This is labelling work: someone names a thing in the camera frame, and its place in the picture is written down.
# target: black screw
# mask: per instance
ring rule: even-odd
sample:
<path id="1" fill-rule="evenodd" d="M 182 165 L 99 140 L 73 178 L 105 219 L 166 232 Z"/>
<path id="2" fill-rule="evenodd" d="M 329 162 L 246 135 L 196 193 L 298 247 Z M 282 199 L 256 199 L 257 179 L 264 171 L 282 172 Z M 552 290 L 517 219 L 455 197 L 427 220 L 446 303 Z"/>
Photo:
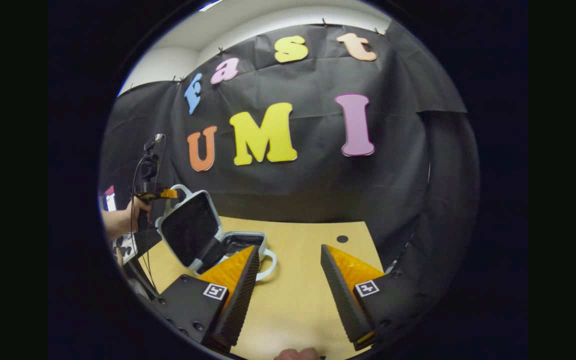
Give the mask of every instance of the black screw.
<path id="1" fill-rule="evenodd" d="M 199 321 L 192 322 L 192 327 L 199 331 L 204 331 L 204 324 Z"/>

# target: cable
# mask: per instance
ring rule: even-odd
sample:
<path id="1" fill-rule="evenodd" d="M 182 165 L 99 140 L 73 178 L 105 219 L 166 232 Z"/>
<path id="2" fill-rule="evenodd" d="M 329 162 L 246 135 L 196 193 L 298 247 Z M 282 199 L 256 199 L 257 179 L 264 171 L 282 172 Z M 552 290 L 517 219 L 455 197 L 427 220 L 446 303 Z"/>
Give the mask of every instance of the cable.
<path id="1" fill-rule="evenodd" d="M 141 166 L 142 162 L 144 162 L 144 160 L 146 159 L 145 156 L 143 156 L 139 162 L 137 162 L 137 166 L 134 168 L 134 174 L 132 175 L 132 187 L 131 187 L 131 191 L 132 191 L 132 198 L 130 199 L 130 239 L 132 240 L 132 248 L 135 249 L 135 233 L 133 232 L 133 219 L 135 218 L 135 195 L 137 194 L 137 192 L 135 191 L 135 181 L 137 180 L 137 171 L 139 171 L 139 166 Z M 148 251 L 146 251 L 146 256 L 148 258 L 148 260 L 150 260 L 150 255 L 148 255 Z M 159 290 L 157 290 L 157 286 L 155 285 L 155 280 L 153 279 L 153 274 L 151 273 L 151 266 L 150 266 L 150 261 L 148 266 L 146 266 L 146 270 L 148 271 L 148 275 L 150 276 L 150 282 L 152 283 L 152 287 L 155 289 L 155 291 L 157 293 L 159 293 Z"/>
<path id="2" fill-rule="evenodd" d="M 157 164 L 157 174 L 155 175 L 155 184 L 154 184 L 154 191 L 157 191 L 157 180 L 160 177 L 160 168 L 162 167 L 162 162 L 164 161 L 164 154 L 166 154 L 166 134 L 161 135 L 164 139 L 164 148 L 161 150 L 161 157 L 159 158 Z M 148 222 L 148 228 L 150 229 L 151 224 L 150 221 Z M 146 261 L 148 262 L 148 275 L 150 276 L 150 280 L 152 281 L 152 285 L 157 291 L 157 286 L 155 286 L 155 280 L 153 280 L 153 274 L 151 274 L 151 253 L 150 251 L 146 252 Z"/>
<path id="3" fill-rule="evenodd" d="M 134 273 L 134 275 L 137 276 L 137 279 L 142 284 L 142 286 L 145 287 L 146 290 L 148 290 L 152 294 L 153 297 L 155 297 L 155 298 L 160 297 L 159 292 L 157 292 L 155 289 L 153 289 L 153 287 L 151 286 L 151 283 L 148 282 L 148 280 L 146 280 L 142 276 L 142 273 L 140 273 L 139 270 L 137 270 L 137 267 L 135 266 L 135 264 L 132 261 L 128 262 L 128 267 L 131 269 L 131 271 Z"/>

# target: white ceiling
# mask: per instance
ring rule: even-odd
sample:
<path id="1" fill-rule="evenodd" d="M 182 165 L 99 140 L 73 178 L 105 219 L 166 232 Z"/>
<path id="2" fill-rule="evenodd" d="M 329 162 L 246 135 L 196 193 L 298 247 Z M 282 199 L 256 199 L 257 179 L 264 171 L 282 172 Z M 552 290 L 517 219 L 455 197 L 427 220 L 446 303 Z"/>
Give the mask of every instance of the white ceiling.
<path id="1" fill-rule="evenodd" d="M 217 37 L 254 18 L 294 7 L 325 5 L 363 12 L 389 20 L 389 16 L 359 0 L 224 0 L 198 11 L 173 27 L 152 48 L 186 48 L 201 51 Z"/>

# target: human hand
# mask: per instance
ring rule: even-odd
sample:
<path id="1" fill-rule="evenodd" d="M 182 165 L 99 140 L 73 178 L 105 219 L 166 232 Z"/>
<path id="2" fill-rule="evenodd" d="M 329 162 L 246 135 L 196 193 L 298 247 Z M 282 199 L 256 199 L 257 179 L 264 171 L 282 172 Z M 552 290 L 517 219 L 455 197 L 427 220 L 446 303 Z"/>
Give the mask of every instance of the human hand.
<path id="1" fill-rule="evenodd" d="M 125 210 L 123 210 L 125 212 L 124 214 L 125 232 L 123 232 L 123 234 L 130 233 L 130 230 L 133 231 L 145 230 L 144 228 L 137 228 L 137 218 L 139 217 L 139 212 L 144 211 L 146 212 L 148 223 L 150 223 L 152 209 L 153 205 L 151 205 L 150 203 L 146 204 L 144 201 L 141 201 L 137 196 L 133 197 L 132 200 L 128 203 L 128 207 L 126 207 Z M 132 224 L 130 223 L 131 212 L 132 212 Z"/>
<path id="2" fill-rule="evenodd" d="M 123 234 L 130 233 L 131 230 L 137 231 L 137 218 L 139 217 L 139 212 L 147 212 L 146 216 L 148 217 L 148 221 L 150 221 L 152 208 L 153 207 L 150 204 L 146 205 L 146 203 L 135 196 L 130 203 L 128 203 L 128 207 L 123 210 L 102 210 L 101 215 L 103 226 L 105 227 L 105 235 L 108 240 L 112 241 L 113 239 L 121 237 Z"/>
<path id="3" fill-rule="evenodd" d="M 297 352 L 294 348 L 281 351 L 274 360 L 320 360 L 320 355 L 315 348 L 309 347 Z"/>

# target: foam letter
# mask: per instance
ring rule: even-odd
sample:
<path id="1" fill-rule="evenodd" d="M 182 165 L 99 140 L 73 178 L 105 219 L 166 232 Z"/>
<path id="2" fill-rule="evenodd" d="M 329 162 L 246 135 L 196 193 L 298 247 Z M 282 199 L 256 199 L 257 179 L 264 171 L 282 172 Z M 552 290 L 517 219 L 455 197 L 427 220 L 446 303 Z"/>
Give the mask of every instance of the foam letter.
<path id="1" fill-rule="evenodd" d="M 346 157 L 361 157 L 375 152 L 375 145 L 368 139 L 366 105 L 368 98 L 358 93 L 344 93 L 334 98 L 343 109 L 345 121 L 345 144 L 341 152 Z"/>
<path id="2" fill-rule="evenodd" d="M 202 73 L 197 73 L 197 75 L 194 76 L 194 79 L 190 82 L 190 86 L 188 86 L 188 88 L 185 89 L 185 93 L 183 93 L 183 97 L 188 101 L 188 107 L 190 107 L 188 110 L 188 114 L 190 115 L 193 114 L 195 108 L 199 104 L 199 100 L 201 100 L 201 96 L 198 96 L 199 91 L 202 89 L 202 85 L 199 84 L 201 78 Z"/>
<path id="3" fill-rule="evenodd" d="M 336 38 L 336 41 L 339 41 L 345 45 L 346 50 L 348 53 L 352 55 L 357 60 L 363 60 L 364 62 L 372 62 L 373 60 L 377 59 L 377 54 L 374 52 L 366 51 L 362 44 L 368 44 L 368 40 L 365 38 L 358 38 L 356 34 L 352 32 L 348 32 L 348 34 L 343 34 Z"/>
<path id="4" fill-rule="evenodd" d="M 308 55 L 308 48 L 301 45 L 303 43 L 306 43 L 306 40 L 301 36 L 289 36 L 278 39 L 274 43 L 274 49 L 277 50 L 274 53 L 274 58 L 280 63 L 304 59 Z"/>
<path id="5" fill-rule="evenodd" d="M 188 153 L 190 155 L 190 166 L 194 171 L 206 171 L 213 166 L 215 162 L 215 132 L 217 126 L 206 127 L 203 130 L 203 136 L 206 137 L 206 158 L 199 158 L 199 132 L 192 133 L 188 136 Z"/>
<path id="6" fill-rule="evenodd" d="M 270 143 L 267 158 L 271 162 L 292 162 L 297 159 L 297 151 L 290 140 L 288 114 L 293 105 L 279 102 L 268 106 L 258 127 L 249 112 L 240 112 L 230 118 L 230 125 L 235 128 L 235 145 L 237 155 L 234 162 L 237 166 L 247 166 L 252 162 L 247 147 L 258 162 L 262 162 L 266 146 Z"/>
<path id="7" fill-rule="evenodd" d="M 212 84 L 219 84 L 224 80 L 230 80 L 237 75 L 239 70 L 237 70 L 237 64 L 240 63 L 240 60 L 237 57 L 233 57 L 232 59 L 227 59 L 226 61 L 217 65 L 217 72 L 212 75 L 210 78 L 210 82 Z"/>

